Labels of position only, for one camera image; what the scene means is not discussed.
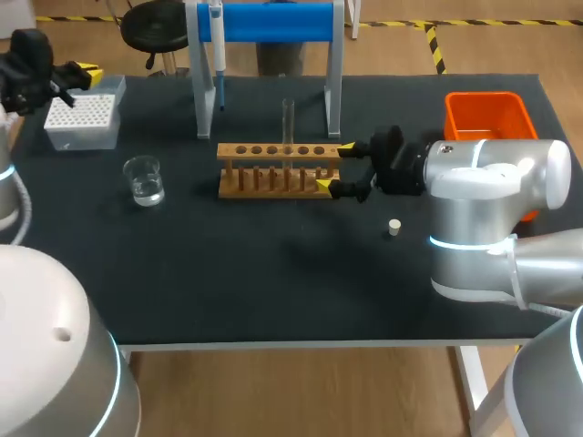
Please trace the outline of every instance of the blue pipette holder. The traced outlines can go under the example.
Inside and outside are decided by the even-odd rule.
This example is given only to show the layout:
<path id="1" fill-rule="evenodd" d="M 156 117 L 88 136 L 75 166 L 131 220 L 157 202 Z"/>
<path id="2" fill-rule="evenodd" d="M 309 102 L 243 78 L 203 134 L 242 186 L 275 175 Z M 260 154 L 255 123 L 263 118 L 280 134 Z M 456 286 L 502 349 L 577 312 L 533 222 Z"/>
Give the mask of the blue pipette holder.
<path id="1" fill-rule="evenodd" d="M 211 40 L 209 5 L 186 0 L 190 73 L 199 138 L 210 137 L 216 88 L 204 43 Z M 340 136 L 344 2 L 223 4 L 225 43 L 327 42 L 324 86 L 328 137 Z"/>

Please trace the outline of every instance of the black table surface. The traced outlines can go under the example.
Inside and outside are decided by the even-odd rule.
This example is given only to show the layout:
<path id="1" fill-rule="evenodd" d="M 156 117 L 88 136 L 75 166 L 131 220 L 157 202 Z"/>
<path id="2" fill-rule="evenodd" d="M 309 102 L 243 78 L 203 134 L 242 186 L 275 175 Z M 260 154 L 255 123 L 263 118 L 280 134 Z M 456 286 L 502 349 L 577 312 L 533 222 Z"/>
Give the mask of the black table surface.
<path id="1" fill-rule="evenodd" d="M 552 324 L 432 289 L 426 196 L 217 198 L 217 142 L 281 141 L 284 97 L 295 99 L 297 143 L 330 141 L 322 88 L 316 77 L 228 78 L 208 141 L 197 140 L 188 79 L 129 77 L 118 147 L 100 152 L 55 152 L 39 111 L 14 151 L 34 202 L 25 245 L 75 274 L 121 344 L 524 339 Z M 477 90 L 517 92 L 539 136 L 566 141 L 537 76 L 450 75 L 345 77 L 342 142 L 392 124 L 408 141 L 438 139 L 445 95 Z M 166 198 L 154 208 L 134 206 L 122 176 L 142 154 L 161 164 Z M 541 212 L 525 235 L 583 226 L 572 157 L 566 205 Z M 345 161 L 342 178 L 358 178 L 365 163 Z M 389 219 L 403 223 L 395 239 Z"/>

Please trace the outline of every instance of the orange plastic box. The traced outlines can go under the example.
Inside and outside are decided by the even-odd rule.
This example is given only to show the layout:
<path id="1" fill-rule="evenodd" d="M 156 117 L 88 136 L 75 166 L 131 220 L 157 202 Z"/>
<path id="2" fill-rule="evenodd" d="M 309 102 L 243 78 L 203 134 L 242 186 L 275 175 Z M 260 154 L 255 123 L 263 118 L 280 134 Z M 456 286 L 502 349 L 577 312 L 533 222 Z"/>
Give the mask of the orange plastic box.
<path id="1" fill-rule="evenodd" d="M 538 139 L 522 98 L 515 93 L 449 93 L 445 139 Z"/>

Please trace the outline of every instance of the glowing blue ring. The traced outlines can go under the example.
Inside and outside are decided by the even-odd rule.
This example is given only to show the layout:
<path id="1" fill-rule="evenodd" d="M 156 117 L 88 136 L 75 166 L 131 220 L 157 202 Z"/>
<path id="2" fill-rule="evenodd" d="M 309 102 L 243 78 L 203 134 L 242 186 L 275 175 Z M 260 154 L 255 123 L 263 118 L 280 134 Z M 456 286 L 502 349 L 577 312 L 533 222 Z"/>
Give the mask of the glowing blue ring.
<path id="1" fill-rule="evenodd" d="M 12 174 L 16 171 L 14 164 L 10 165 L 5 171 L 0 173 L 0 180 L 4 180 L 6 178 L 10 178 Z"/>
<path id="2" fill-rule="evenodd" d="M 101 429 L 106 424 L 107 419 L 109 418 L 109 414 L 111 414 L 111 411 L 113 410 L 113 406 L 116 403 L 116 398 L 118 397 L 118 393 L 119 393 L 119 382 L 121 380 L 121 362 L 119 362 L 119 350 L 118 350 L 118 346 L 116 344 L 116 341 L 113 340 L 113 337 L 111 336 L 111 334 L 109 332 L 108 332 L 108 334 L 109 334 L 109 338 L 111 339 L 111 342 L 113 343 L 113 349 L 116 352 L 116 361 L 118 364 L 118 375 L 116 376 L 116 383 L 115 383 L 114 388 L 113 388 L 113 393 L 111 394 L 111 400 L 109 401 L 109 405 L 106 408 L 106 412 L 103 413 L 103 417 L 101 417 L 101 420 L 99 421 L 99 423 L 95 427 L 95 430 L 93 430 L 93 432 L 91 432 L 89 434 L 89 437 L 97 437 L 97 435 L 101 432 Z"/>
<path id="3" fill-rule="evenodd" d="M 498 241 L 497 243 L 492 244 L 454 244 L 454 243 L 445 243 L 443 241 L 439 241 L 438 239 L 434 239 L 433 237 L 429 237 L 429 241 L 435 244 L 437 247 L 444 248 L 444 249 L 452 249 L 452 250 L 492 250 L 492 249 L 505 249 L 508 239 L 503 239 L 502 241 Z"/>
<path id="4" fill-rule="evenodd" d="M 579 307 L 575 312 L 575 315 L 571 320 L 570 329 L 571 353 L 573 353 L 573 361 L 575 362 L 575 368 L 577 369 L 581 382 L 583 382 L 583 362 L 581 361 L 581 354 L 579 353 L 579 346 L 577 343 L 577 320 L 582 308 L 583 307 Z"/>

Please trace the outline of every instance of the wooden floor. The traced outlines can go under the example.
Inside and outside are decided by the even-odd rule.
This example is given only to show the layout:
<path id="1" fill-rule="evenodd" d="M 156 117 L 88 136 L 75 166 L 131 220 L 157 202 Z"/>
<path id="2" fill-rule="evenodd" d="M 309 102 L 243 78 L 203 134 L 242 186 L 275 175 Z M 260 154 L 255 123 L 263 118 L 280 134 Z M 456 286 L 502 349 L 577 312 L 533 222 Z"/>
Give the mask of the wooden floor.
<path id="1" fill-rule="evenodd" d="M 35 0 L 37 15 L 106 15 L 94 0 Z M 112 0 L 118 15 L 124 0 Z M 363 0 L 363 21 L 580 19 L 579 0 Z M 56 62 L 97 63 L 109 74 L 146 75 L 147 56 L 110 23 L 42 23 Z M 450 26 L 437 29 L 452 73 L 538 73 L 583 158 L 583 28 Z M 0 50 L 6 42 L 0 41 Z M 321 75 L 323 45 L 308 45 L 305 73 Z M 187 66 L 186 53 L 177 55 Z M 228 45 L 228 74 L 257 75 L 254 47 Z M 160 69 L 157 62 L 155 69 Z M 345 42 L 346 75 L 432 75 L 423 31 L 362 28 Z M 481 348 L 492 384 L 512 348 Z M 137 367 L 142 437 L 463 436 L 457 369 L 445 348 L 152 352 Z M 513 435 L 508 425 L 498 436 Z"/>

